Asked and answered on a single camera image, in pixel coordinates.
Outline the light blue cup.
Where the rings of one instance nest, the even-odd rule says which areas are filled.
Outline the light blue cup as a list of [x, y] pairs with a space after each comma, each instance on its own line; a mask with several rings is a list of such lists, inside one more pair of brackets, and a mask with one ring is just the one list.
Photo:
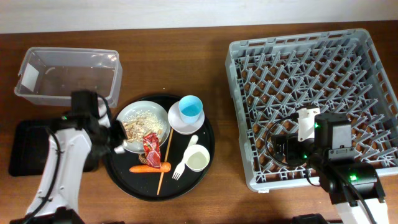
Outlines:
[[195, 95], [184, 96], [178, 103], [180, 117], [185, 124], [195, 123], [203, 110], [203, 103]]

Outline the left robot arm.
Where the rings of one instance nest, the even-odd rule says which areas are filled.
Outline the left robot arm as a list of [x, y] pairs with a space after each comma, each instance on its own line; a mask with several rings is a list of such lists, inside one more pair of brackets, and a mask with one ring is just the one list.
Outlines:
[[71, 94], [71, 109], [47, 128], [49, 153], [38, 191], [16, 223], [82, 223], [78, 194], [86, 158], [124, 153], [126, 132], [106, 99], [89, 90]]

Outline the pink saucer plate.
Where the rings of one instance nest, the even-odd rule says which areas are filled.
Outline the pink saucer plate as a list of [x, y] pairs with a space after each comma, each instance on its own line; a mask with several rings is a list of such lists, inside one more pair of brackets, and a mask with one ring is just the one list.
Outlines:
[[178, 104], [180, 102], [174, 103], [168, 112], [168, 121], [170, 126], [178, 133], [188, 135], [193, 134], [194, 132], [198, 131], [203, 123], [205, 122], [205, 114], [204, 111], [201, 111], [198, 120], [193, 124], [186, 124], [182, 121], [180, 117], [180, 112], [178, 108]]

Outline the white plastic fork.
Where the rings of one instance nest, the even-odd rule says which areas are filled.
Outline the white plastic fork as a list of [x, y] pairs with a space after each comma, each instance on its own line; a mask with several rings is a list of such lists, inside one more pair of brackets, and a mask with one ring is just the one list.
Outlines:
[[176, 166], [176, 168], [174, 170], [174, 173], [173, 173], [173, 176], [172, 176], [172, 178], [174, 180], [178, 180], [181, 177], [181, 175], [183, 174], [183, 172], [185, 170], [185, 162], [186, 162], [186, 158], [187, 158], [186, 155], [187, 155], [187, 152], [188, 152], [188, 148], [190, 146], [196, 144], [197, 141], [198, 141], [198, 136], [197, 135], [193, 135], [190, 138], [188, 146], [187, 146], [186, 150], [184, 151], [183, 158], [182, 158], [182, 160], [180, 161], [180, 163]]

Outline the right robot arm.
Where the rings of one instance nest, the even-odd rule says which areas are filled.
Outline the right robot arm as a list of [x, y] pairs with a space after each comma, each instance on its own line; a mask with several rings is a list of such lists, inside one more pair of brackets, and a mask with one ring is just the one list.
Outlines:
[[355, 159], [349, 119], [338, 113], [291, 118], [301, 123], [296, 134], [267, 134], [267, 152], [282, 165], [307, 165], [319, 176], [343, 223], [389, 223], [385, 192], [375, 168]]

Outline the small white cup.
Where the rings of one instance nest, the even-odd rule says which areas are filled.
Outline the small white cup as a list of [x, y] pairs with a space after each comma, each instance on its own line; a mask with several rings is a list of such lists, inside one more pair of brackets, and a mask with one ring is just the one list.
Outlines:
[[194, 172], [200, 172], [210, 163], [210, 153], [202, 145], [194, 144], [184, 152], [185, 165]]

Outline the red snack wrapper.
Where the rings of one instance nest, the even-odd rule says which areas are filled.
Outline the red snack wrapper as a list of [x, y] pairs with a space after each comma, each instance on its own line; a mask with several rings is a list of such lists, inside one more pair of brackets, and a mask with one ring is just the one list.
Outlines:
[[157, 135], [155, 133], [151, 133], [144, 136], [143, 146], [144, 146], [147, 165], [155, 169], [160, 169], [161, 153], [160, 153], [159, 139]]

